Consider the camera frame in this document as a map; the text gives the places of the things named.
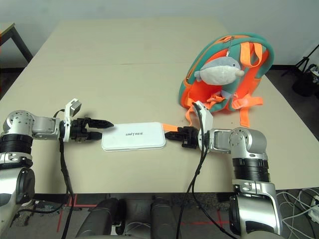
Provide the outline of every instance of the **wire bundle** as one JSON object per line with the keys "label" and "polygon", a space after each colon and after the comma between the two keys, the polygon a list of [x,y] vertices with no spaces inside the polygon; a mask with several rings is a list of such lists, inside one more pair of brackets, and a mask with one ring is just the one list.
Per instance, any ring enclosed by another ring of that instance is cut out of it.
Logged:
{"label": "wire bundle", "polygon": [[203,120],[202,120],[202,115],[201,113],[199,112],[200,111],[200,108],[198,105],[196,104],[193,104],[194,107],[195,107],[195,110],[197,112],[197,115],[199,117],[199,123],[200,123],[200,129],[201,129],[201,142],[202,142],[202,147],[201,147],[201,155],[200,155],[200,160],[199,160],[199,164],[197,166],[197,169],[195,171],[195,175],[191,181],[191,183],[189,184],[189,187],[184,195],[184,198],[183,198],[183,202],[182,202],[182,205],[180,207],[180,212],[179,212],[179,217],[178,217],[178,223],[177,223],[177,230],[176,230],[176,239],[179,238],[179,231],[180,231],[180,224],[181,224],[181,218],[182,218],[182,215],[183,215],[183,211],[184,211],[184,207],[185,207],[185,202],[186,202],[186,199],[188,197],[188,194],[190,192],[190,189],[191,189],[191,193],[192,193],[192,196],[194,198],[194,200],[196,201],[198,207],[203,211],[203,213],[214,223],[215,226],[217,226],[223,233],[225,233],[226,235],[228,235],[229,237],[233,238],[233,239],[237,239],[236,237],[234,237],[232,234],[228,233],[224,228],[222,228],[209,214],[208,212],[203,208],[202,204],[198,201],[198,199],[195,197],[195,193],[194,193],[194,187],[195,187],[195,181],[196,181],[196,178],[197,176],[199,175],[200,173],[200,169],[203,165],[203,162],[206,158],[206,155],[207,155],[207,152],[208,152],[208,144],[209,144],[209,131],[207,133],[204,134],[204,127],[203,127]]}
{"label": "wire bundle", "polygon": [[[284,204],[288,204],[289,206],[291,206],[291,207],[293,208],[293,214],[292,214],[292,216],[282,218],[282,222],[290,229],[290,234],[289,234],[288,239],[291,238],[292,234],[294,234],[295,237],[299,239],[298,235],[297,235],[294,231],[296,231],[296,232],[302,234],[303,236],[305,236],[305,237],[307,237],[307,238],[309,238],[309,239],[316,239],[316,234],[315,234],[315,231],[314,231],[313,226],[312,226],[312,224],[311,224],[311,220],[309,219],[309,217],[307,216],[306,213],[308,213],[308,212],[309,212],[311,209],[313,209],[314,207],[318,207],[317,204],[319,203],[319,201],[317,201],[317,200],[314,198],[313,195],[307,193],[305,190],[312,191],[312,192],[314,192],[316,195],[319,196],[319,192],[316,191],[316,190],[314,190],[314,189],[311,189],[311,188],[301,189],[301,190],[299,191],[297,197],[295,197],[294,195],[292,195],[292,194],[290,194],[290,193],[288,193],[288,192],[280,192],[280,193],[277,194],[277,196],[283,195],[283,198],[285,199],[285,202],[282,202],[282,203],[279,205],[279,209],[280,209],[280,207],[281,207],[282,205],[284,205]],[[315,205],[315,206],[310,206],[310,205],[306,204],[305,202],[303,202],[303,201],[301,200],[301,195],[302,195],[302,193],[308,195],[310,198],[314,198],[314,199],[316,200],[316,205]],[[294,199],[295,201],[292,202],[287,196],[291,197],[291,198]],[[301,213],[298,213],[298,214],[295,215],[295,209],[296,209],[296,208],[297,208],[298,210],[300,210]],[[298,230],[298,229],[296,229],[296,228],[294,227],[294,218],[299,217],[299,216],[301,216],[301,215],[306,216],[306,218],[307,218],[307,220],[308,220],[308,222],[309,222],[309,224],[310,224],[310,227],[311,227],[311,229],[312,229],[313,237],[310,237],[309,235],[303,233],[302,231],[300,231],[300,230]],[[288,219],[292,219],[291,224],[289,224],[289,223],[286,222],[286,220],[288,220]]]}

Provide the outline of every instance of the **floor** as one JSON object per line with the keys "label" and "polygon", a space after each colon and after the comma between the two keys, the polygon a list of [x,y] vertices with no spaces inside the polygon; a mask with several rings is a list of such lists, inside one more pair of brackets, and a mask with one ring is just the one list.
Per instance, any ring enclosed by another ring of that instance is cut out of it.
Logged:
{"label": "floor", "polygon": [[297,77],[291,73],[281,77],[281,74],[284,72],[285,71],[269,71],[266,76],[319,140],[319,99],[314,95],[303,97],[296,94],[292,90],[292,85],[297,80]]}
{"label": "floor", "polygon": [[[301,97],[297,95],[291,88],[292,84],[297,80],[295,75],[289,74],[285,77],[280,75],[283,71],[269,71],[267,73],[268,78],[274,84],[274,86],[281,92],[281,94],[286,98],[292,108],[297,112],[300,118],[304,121],[307,127],[312,131],[312,133],[319,139],[319,124],[318,124],[318,111],[319,111],[319,100],[315,96],[312,97]],[[0,100],[5,94],[7,89],[11,86],[14,80],[18,77],[18,73],[1,73],[0,74],[0,85],[2,91],[0,93]],[[296,195],[297,190],[291,190],[290,193]],[[152,196],[148,194],[125,194],[125,195],[112,195],[117,198],[125,197],[129,208],[132,210],[128,213],[128,222],[132,220],[140,220],[142,222],[150,223],[150,205],[152,203]],[[182,194],[166,194],[171,203],[175,214],[178,218],[179,205],[182,199]],[[207,193],[198,195],[204,204],[204,207],[208,210],[209,214],[218,221],[221,226],[223,226],[227,231],[229,231],[228,222],[228,203],[217,202],[216,194]],[[280,203],[283,202],[282,196],[279,197]],[[7,233],[1,237],[3,239],[15,239],[15,238],[46,238],[46,239],[56,239],[60,238],[62,235],[64,223],[66,220],[67,210],[61,214],[55,213],[50,215],[34,215],[28,221],[28,226],[22,227],[18,222],[14,222],[12,227],[7,231]],[[292,214],[292,208],[288,204],[283,204],[281,207],[282,216],[290,216]],[[80,225],[85,220],[86,216],[89,214],[87,208],[82,208],[82,210],[74,211],[70,223],[68,239],[74,238]],[[58,222],[61,216],[61,224],[58,229]],[[319,237],[319,226],[318,224],[311,222],[315,234]],[[295,219],[294,227],[302,230],[307,235],[312,236],[312,231],[310,227],[310,222],[306,220],[305,216],[300,216]],[[186,204],[186,209],[184,211],[184,216],[182,219],[181,233],[183,239],[207,239],[207,238],[228,238],[225,234],[220,232],[220,230],[212,225],[206,216],[195,206],[193,200],[188,200]],[[283,236],[288,238],[290,231],[286,226],[284,226]],[[130,234],[140,237],[142,239],[150,238],[150,230],[148,228],[139,227],[136,230],[130,231]],[[306,237],[298,234],[300,239],[305,239]]]}

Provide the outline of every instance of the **beige table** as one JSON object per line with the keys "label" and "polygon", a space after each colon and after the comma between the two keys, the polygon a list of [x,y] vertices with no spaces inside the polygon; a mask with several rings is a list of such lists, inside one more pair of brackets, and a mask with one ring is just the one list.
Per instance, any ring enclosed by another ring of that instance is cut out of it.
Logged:
{"label": "beige table", "polygon": [[[18,109],[52,116],[77,97],[77,117],[185,126],[180,83],[200,50],[226,32],[202,18],[63,22],[0,101],[1,119]],[[266,77],[255,95],[265,104],[251,109],[251,128],[267,137],[272,182],[277,189],[318,186],[318,141]],[[214,117],[215,127],[239,126],[238,112]],[[58,142],[34,141],[32,155],[36,192],[64,193]],[[167,141],[161,150],[110,153],[88,142],[67,144],[65,157],[76,193],[184,192],[200,151]],[[196,190],[231,191],[232,172],[228,155],[210,153]]]}

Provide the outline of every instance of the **backpack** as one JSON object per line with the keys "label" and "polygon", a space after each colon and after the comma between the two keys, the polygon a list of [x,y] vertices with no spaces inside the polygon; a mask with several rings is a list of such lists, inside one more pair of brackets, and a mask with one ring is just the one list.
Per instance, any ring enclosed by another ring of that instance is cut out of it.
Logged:
{"label": "backpack", "polygon": [[210,42],[191,65],[179,90],[179,103],[189,108],[201,101],[210,112],[240,110],[240,124],[249,127],[248,110],[262,105],[252,97],[261,77],[274,60],[271,45],[254,33],[233,33]]}

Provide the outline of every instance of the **black cable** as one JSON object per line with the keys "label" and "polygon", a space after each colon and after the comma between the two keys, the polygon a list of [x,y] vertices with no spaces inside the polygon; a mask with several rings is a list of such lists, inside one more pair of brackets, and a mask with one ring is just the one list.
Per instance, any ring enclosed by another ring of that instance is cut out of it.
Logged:
{"label": "black cable", "polygon": [[[196,109],[196,111],[197,111],[197,113],[198,113],[198,117],[199,117],[199,116],[200,116],[200,113],[199,113],[198,106],[197,106],[196,104],[193,104],[193,105],[194,105],[194,107],[195,107],[195,109]],[[183,216],[184,207],[185,207],[185,202],[186,202],[186,199],[187,199],[187,197],[188,197],[188,193],[189,193],[189,191],[190,191],[190,189],[191,189],[191,187],[192,187],[192,184],[193,184],[193,182],[194,182],[194,179],[195,179],[195,176],[196,176],[196,174],[197,174],[197,172],[198,172],[198,169],[201,167],[201,164],[202,164],[202,161],[203,161],[203,157],[204,157],[204,147],[203,147],[203,146],[204,146],[204,127],[203,127],[203,122],[202,122],[202,120],[200,120],[199,122],[200,122],[200,128],[201,128],[201,132],[202,132],[202,134],[201,134],[201,138],[202,138],[202,148],[201,148],[200,161],[199,161],[199,164],[198,164],[197,169],[196,169],[196,171],[195,171],[195,175],[194,175],[192,181],[190,182],[190,184],[189,184],[189,186],[188,186],[188,189],[187,189],[187,191],[186,191],[186,193],[185,193],[185,195],[184,195],[184,198],[183,198],[183,201],[182,201],[182,204],[181,204],[181,207],[180,207],[180,212],[179,212],[179,217],[178,217],[178,223],[177,223],[177,229],[176,229],[176,239],[179,238],[181,218],[182,218],[182,216]]]}
{"label": "black cable", "polygon": [[70,181],[69,172],[68,172],[68,169],[67,169],[66,163],[65,163],[64,143],[63,143],[62,136],[60,136],[59,141],[60,141],[60,153],[61,153],[61,157],[60,157],[61,171],[62,171],[62,174],[63,174],[63,177],[64,177],[64,182],[65,182],[66,188],[69,191],[69,193],[71,195],[71,200],[72,200],[71,209],[70,209],[68,217],[66,219],[66,223],[65,223],[65,226],[64,226],[64,231],[63,231],[63,234],[62,234],[62,237],[61,237],[62,239],[66,239],[66,235],[68,233],[70,220],[71,220],[73,207],[74,207],[74,193],[73,193],[73,189],[72,189],[72,185],[71,185],[71,181]]}
{"label": "black cable", "polygon": [[183,210],[184,210],[184,204],[185,204],[185,201],[186,201],[186,198],[188,196],[188,193],[190,191],[190,188],[192,188],[192,195],[193,195],[193,198],[194,200],[197,202],[199,208],[201,208],[201,210],[204,212],[204,214],[223,232],[225,233],[226,235],[228,235],[229,237],[233,238],[233,239],[237,239],[236,237],[234,237],[233,235],[231,235],[230,233],[228,233],[224,228],[222,228],[221,226],[219,226],[217,224],[216,221],[214,221],[214,219],[207,213],[207,211],[202,207],[201,203],[197,200],[197,198],[195,197],[195,194],[194,194],[194,186],[195,186],[195,181],[196,181],[196,178],[197,176],[199,175],[200,173],[200,169],[203,165],[203,162],[206,158],[206,155],[207,155],[207,152],[208,152],[208,145],[209,145],[209,131],[206,133],[206,143],[205,143],[205,140],[204,140],[204,128],[203,128],[203,121],[202,121],[202,116],[200,114],[200,109],[199,107],[196,105],[196,104],[193,104],[196,111],[197,111],[197,114],[198,114],[198,117],[199,117],[199,123],[200,123],[200,129],[201,129],[201,132],[202,132],[202,149],[201,149],[201,157],[200,157],[200,161],[199,161],[199,164],[197,166],[197,169],[196,169],[196,172],[195,172],[195,175],[188,187],[188,190],[187,192],[185,193],[185,196],[184,196],[184,199],[183,199],[183,202],[182,202],[182,205],[181,205],[181,209],[180,209],[180,213],[179,213],[179,218],[178,218],[178,223],[177,223],[177,230],[176,230],[176,239],[178,239],[179,237],[179,230],[180,230],[180,224],[181,224],[181,218],[182,218],[182,214],[183,214]]}
{"label": "black cable", "polygon": [[[289,196],[290,195],[288,195],[287,194],[287,200],[289,201],[289,202],[291,202],[291,203],[293,203],[290,199],[289,199]],[[301,211],[301,212],[303,212],[303,210],[300,208],[300,207],[298,207],[296,204],[294,204],[294,206],[297,208],[297,209],[299,209],[299,211]],[[311,223],[311,219],[310,219],[310,217],[307,215],[307,214],[303,214],[306,218],[307,218],[307,220],[308,220],[308,223],[309,223],[309,225],[310,225],[310,227],[311,227],[311,231],[312,231],[312,233],[313,233],[313,236],[314,236],[314,238],[316,239],[317,237],[316,237],[316,234],[315,234],[315,230],[314,230],[314,227],[313,227],[313,225],[312,225],[312,223]]]}
{"label": "black cable", "polygon": [[[202,119],[202,116],[201,116],[201,114],[200,114],[200,112],[199,112],[199,109],[198,109],[198,108],[195,108],[195,109],[196,109],[196,111],[197,111],[197,114],[198,114],[198,117],[199,117],[200,126],[201,126],[201,130],[202,130],[202,132],[203,132],[203,127],[202,127],[202,126],[203,126],[203,122],[202,122],[203,119]],[[207,145],[206,145],[206,150],[205,150],[204,156],[203,156],[203,158],[202,158],[202,160],[201,160],[201,163],[199,164],[199,167],[198,167],[199,170],[201,169],[202,164],[203,164],[203,162],[204,162],[204,160],[205,160],[205,158],[206,158],[207,152],[208,152],[208,147],[209,147],[209,145],[208,145],[208,144],[209,144],[209,131],[206,133],[206,137],[208,138],[208,140],[207,140]],[[217,227],[220,229],[220,231],[221,231],[222,233],[225,233],[226,235],[228,235],[229,237],[231,237],[231,238],[233,238],[233,239],[237,239],[237,238],[234,237],[232,234],[228,233],[224,228],[222,228],[222,227],[208,214],[208,212],[203,208],[202,204],[201,204],[201,203],[199,202],[199,200],[196,198],[195,192],[194,192],[194,188],[195,188],[196,178],[197,178],[197,176],[199,175],[199,170],[196,171],[196,174],[195,174],[194,179],[193,179],[193,181],[192,181],[191,193],[192,193],[192,196],[193,196],[194,200],[196,201],[198,207],[203,211],[203,213],[211,220],[212,223],[214,223],[215,226],[217,226]]]}
{"label": "black cable", "polygon": [[64,112],[64,109],[60,109],[57,112],[55,112],[53,118],[56,118],[59,112]]}
{"label": "black cable", "polygon": [[63,202],[60,204],[59,207],[57,207],[56,209],[52,210],[52,211],[41,211],[41,210],[34,210],[34,209],[21,209],[19,211],[17,211],[16,214],[19,214],[20,212],[30,212],[30,213],[41,213],[41,214],[50,214],[50,213],[55,213],[56,211],[58,211],[59,209],[61,209],[63,207],[63,205],[66,202],[67,199],[67,195],[68,195],[68,191],[66,191],[65,193],[65,198],[63,200]]}

